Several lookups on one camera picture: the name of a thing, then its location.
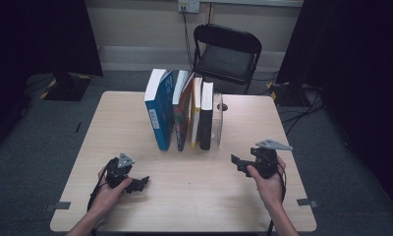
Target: black book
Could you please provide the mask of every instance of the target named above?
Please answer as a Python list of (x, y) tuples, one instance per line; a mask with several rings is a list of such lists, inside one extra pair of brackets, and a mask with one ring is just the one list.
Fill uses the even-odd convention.
[(213, 83), (204, 82), (202, 84), (199, 114), (199, 146), (204, 150), (210, 150), (211, 148), (213, 91)]

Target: wooden table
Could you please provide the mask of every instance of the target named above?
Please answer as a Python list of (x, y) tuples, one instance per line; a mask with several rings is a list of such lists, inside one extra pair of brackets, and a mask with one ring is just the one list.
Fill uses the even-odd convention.
[[(187, 140), (179, 152), (176, 138), (160, 151), (144, 105), (143, 92), (108, 91), (102, 95), (83, 146), (50, 227), (69, 231), (85, 214), (98, 171), (125, 153), (136, 161), (130, 176), (150, 176), (143, 192), (124, 194), (97, 226), (111, 232), (264, 232), (270, 221), (252, 178), (237, 171), (230, 154), (254, 160), (250, 148), (271, 139), (288, 144), (273, 100), (268, 96), (223, 95), (224, 112), (219, 147), (191, 149)], [(316, 228), (307, 197), (290, 151), (278, 150), (287, 164), (284, 207), (298, 231)]]

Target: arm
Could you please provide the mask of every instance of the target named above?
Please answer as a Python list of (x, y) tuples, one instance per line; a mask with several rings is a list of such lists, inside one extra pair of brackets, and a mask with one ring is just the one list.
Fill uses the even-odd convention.
[(123, 180), (114, 189), (105, 182), (105, 178), (101, 180), (101, 187), (92, 203), (90, 210), (84, 217), (68, 232), (67, 236), (88, 235), (95, 225), (105, 217), (105, 215), (114, 207), (119, 200), (123, 191), (132, 183), (132, 178)]
[[(286, 167), (285, 162), (283, 162), (279, 156), (278, 161), (282, 168)], [(264, 207), (266, 207), (269, 212), (278, 234), (281, 236), (299, 236), (286, 210), (282, 206), (282, 186), (280, 184), (280, 177), (275, 174), (269, 179), (263, 179), (253, 166), (248, 166), (248, 170), (257, 184), (260, 198), (264, 203)]]

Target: human hand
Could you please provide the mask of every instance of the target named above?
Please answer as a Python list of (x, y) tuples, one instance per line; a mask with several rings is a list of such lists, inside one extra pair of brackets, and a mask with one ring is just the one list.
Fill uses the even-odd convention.
[[(278, 167), (278, 171), (282, 175), (286, 168), (286, 164), (279, 155), (277, 156), (277, 160), (281, 166)], [(263, 179), (254, 166), (248, 165), (247, 168), (257, 184), (257, 190), (264, 206), (267, 209), (271, 209), (272, 207), (282, 205), (282, 180), (280, 176), (276, 173), (268, 179)]]
[[(98, 178), (101, 176), (104, 168), (98, 173)], [(93, 213), (97, 218), (103, 218), (117, 203), (120, 199), (123, 191), (133, 182), (133, 178), (128, 177), (123, 180), (117, 187), (111, 189), (105, 181), (105, 177), (101, 179), (101, 186), (98, 190), (98, 194), (95, 197), (95, 200), (92, 203), (89, 212)]]

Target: gray carpet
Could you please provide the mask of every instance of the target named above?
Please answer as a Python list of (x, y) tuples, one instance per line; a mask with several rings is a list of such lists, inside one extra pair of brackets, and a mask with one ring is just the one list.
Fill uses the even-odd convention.
[[(104, 72), (104, 78), (92, 79), (80, 102), (38, 99), (47, 80), (28, 88), (32, 101), (26, 115), (0, 145), (1, 236), (60, 235), (50, 230), (53, 213), (45, 207), (59, 202), (99, 98), (107, 90), (143, 91), (149, 75), (150, 71)], [(274, 74), (254, 77), (267, 80)], [(48, 75), (32, 77), (29, 84), (43, 78)], [(216, 89), (244, 90), (220, 83)], [(266, 82), (254, 81), (250, 94), (268, 95), (264, 91)], [(282, 121), (305, 110), (278, 108)], [(319, 203), (313, 209), (317, 229), (302, 235), (393, 235), (393, 205), (371, 172), (345, 147), (342, 134), (325, 109), (302, 118), (289, 133), (307, 194)]]

